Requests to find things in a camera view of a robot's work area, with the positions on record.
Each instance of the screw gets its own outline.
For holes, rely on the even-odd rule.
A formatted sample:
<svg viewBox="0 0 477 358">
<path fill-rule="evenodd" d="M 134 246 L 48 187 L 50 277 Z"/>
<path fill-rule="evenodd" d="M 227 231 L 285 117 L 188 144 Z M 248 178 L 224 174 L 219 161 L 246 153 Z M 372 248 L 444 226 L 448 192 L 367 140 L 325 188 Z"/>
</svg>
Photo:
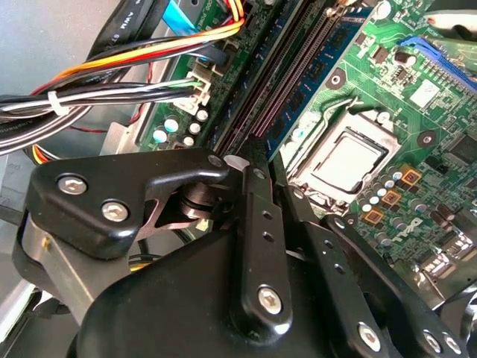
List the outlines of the screw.
<svg viewBox="0 0 477 358">
<path fill-rule="evenodd" d="M 265 173 L 262 172 L 260 169 L 255 168 L 255 169 L 253 170 L 253 173 L 254 173 L 258 178 L 260 178 L 260 179 L 265 179 L 265 178 L 266 178 Z"/>
<path fill-rule="evenodd" d="M 274 290 L 268 287 L 259 290 L 259 302 L 271 315 L 278 315 L 282 312 L 282 300 Z"/>
<path fill-rule="evenodd" d="M 462 354 L 462 350 L 457 344 L 457 342 L 447 333 L 444 334 L 444 340 L 446 341 L 447 345 L 452 349 L 456 354 Z"/>
<path fill-rule="evenodd" d="M 375 352 L 379 352 L 381 350 L 381 342 L 379 341 L 378 335 L 371 329 L 371 327 L 363 322 L 359 322 L 358 332 L 363 342 L 369 348 Z"/>
<path fill-rule="evenodd" d="M 219 157 L 216 157 L 215 155 L 209 155 L 209 162 L 213 166 L 218 166 L 219 168 L 222 166 L 222 161 Z"/>
<path fill-rule="evenodd" d="M 114 201 L 110 201 L 103 205 L 101 210 L 103 216 L 112 222 L 123 222 L 129 215 L 127 208 L 123 204 Z"/>
<path fill-rule="evenodd" d="M 303 194 L 303 192 L 297 188 L 294 188 L 293 189 L 293 193 L 295 194 L 295 196 L 299 199 L 303 199 L 305 198 L 305 195 Z"/>
<path fill-rule="evenodd" d="M 70 195 L 81 195 L 88 189 L 83 179 L 78 177 L 63 177 L 58 181 L 58 188 Z"/>
<path fill-rule="evenodd" d="M 336 224 L 336 226 L 338 226 L 340 229 L 344 229 L 344 228 L 345 228 L 344 223 L 343 223 L 340 219 L 338 219 L 338 218 L 335 218 L 335 224 Z"/>
<path fill-rule="evenodd" d="M 440 349 L 439 342 L 431 333 L 424 331 L 424 338 L 426 338 L 426 341 L 429 343 L 435 353 L 440 353 L 442 351 Z"/>
<path fill-rule="evenodd" d="M 383 124 L 384 122 L 391 120 L 391 114 L 389 112 L 381 112 L 376 117 L 376 120 L 378 123 Z"/>
</svg>

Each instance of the blue ram slot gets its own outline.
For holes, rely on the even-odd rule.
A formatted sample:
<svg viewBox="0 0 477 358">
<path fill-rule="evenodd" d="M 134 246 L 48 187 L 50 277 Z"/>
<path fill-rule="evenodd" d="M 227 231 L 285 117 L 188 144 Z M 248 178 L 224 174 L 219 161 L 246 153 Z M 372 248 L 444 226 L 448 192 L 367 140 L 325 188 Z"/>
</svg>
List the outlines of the blue ram slot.
<svg viewBox="0 0 477 358">
<path fill-rule="evenodd" d="M 364 7 L 359 12 L 357 9 L 350 11 L 332 29 L 328 40 L 308 72 L 298 81 L 286 106 L 277 114 L 274 123 L 264 135 L 269 160 L 273 159 L 290 135 L 303 111 L 311 104 L 318 88 L 366 23 L 372 10 L 372 7 Z"/>
<path fill-rule="evenodd" d="M 412 36 L 398 42 L 400 46 L 410 46 L 424 54 L 430 61 L 438 65 L 445 73 L 464 85 L 473 93 L 477 93 L 477 82 L 472 81 L 458 67 L 445 58 L 442 52 L 419 36 Z"/>
</svg>

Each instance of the white label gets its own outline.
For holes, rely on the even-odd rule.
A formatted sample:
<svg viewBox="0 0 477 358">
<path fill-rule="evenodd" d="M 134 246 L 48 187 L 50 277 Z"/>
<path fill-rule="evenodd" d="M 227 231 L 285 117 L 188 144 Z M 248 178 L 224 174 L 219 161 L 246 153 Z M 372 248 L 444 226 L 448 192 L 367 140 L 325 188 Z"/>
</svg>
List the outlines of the white label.
<svg viewBox="0 0 477 358">
<path fill-rule="evenodd" d="M 421 225 L 423 223 L 423 221 L 419 218 L 415 218 L 411 224 L 408 225 L 408 227 L 404 230 L 404 231 L 401 231 L 400 233 L 398 233 L 393 239 L 392 241 L 398 241 L 398 242 L 401 242 L 403 238 L 406 238 L 408 237 L 408 235 L 410 233 L 413 233 L 414 230 L 416 229 L 416 227 L 418 227 L 419 225 Z"/>
<path fill-rule="evenodd" d="M 411 96 L 411 101 L 419 107 L 424 108 L 439 93 L 439 87 L 429 80 L 424 80 L 423 84 Z"/>
</svg>

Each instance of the white connector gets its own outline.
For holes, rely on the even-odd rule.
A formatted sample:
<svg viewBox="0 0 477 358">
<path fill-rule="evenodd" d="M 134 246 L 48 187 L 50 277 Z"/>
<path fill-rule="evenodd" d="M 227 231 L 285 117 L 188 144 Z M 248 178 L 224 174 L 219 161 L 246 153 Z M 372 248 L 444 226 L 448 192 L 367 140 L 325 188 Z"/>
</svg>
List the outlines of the white connector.
<svg viewBox="0 0 477 358">
<path fill-rule="evenodd" d="M 192 71 L 190 71 L 187 78 L 193 78 L 195 81 L 200 82 L 200 84 L 194 86 L 195 94 L 192 96 L 194 101 L 177 101 L 174 102 L 176 107 L 179 107 L 181 110 L 185 110 L 187 113 L 195 116 L 199 110 L 199 106 L 207 105 L 210 100 L 210 87 L 212 80 L 212 71 L 206 69 L 205 67 L 196 63 Z"/>
</svg>

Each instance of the bracket hole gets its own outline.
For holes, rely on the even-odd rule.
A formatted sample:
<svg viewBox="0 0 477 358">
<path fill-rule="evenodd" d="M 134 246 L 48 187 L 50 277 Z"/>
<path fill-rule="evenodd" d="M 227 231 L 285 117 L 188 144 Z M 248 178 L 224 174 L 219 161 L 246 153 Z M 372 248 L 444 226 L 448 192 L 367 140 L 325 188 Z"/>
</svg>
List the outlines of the bracket hole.
<svg viewBox="0 0 477 358">
<path fill-rule="evenodd" d="M 263 210 L 262 211 L 262 215 L 264 218 L 266 218 L 267 220 L 273 220 L 273 216 L 267 211 L 267 210 Z"/>
<path fill-rule="evenodd" d="M 335 270 L 340 274 L 346 274 L 346 271 L 344 270 L 343 266 L 341 266 L 339 263 L 335 264 Z"/>
<path fill-rule="evenodd" d="M 328 246 L 329 248 L 333 249 L 335 248 L 335 246 L 333 245 L 333 243 L 331 241 L 328 241 L 328 240 L 325 240 L 325 245 Z"/>
<path fill-rule="evenodd" d="M 267 240 L 268 242 L 275 242 L 275 238 L 271 233 L 264 231 L 262 235 L 263 235 L 263 238 Z"/>
</svg>

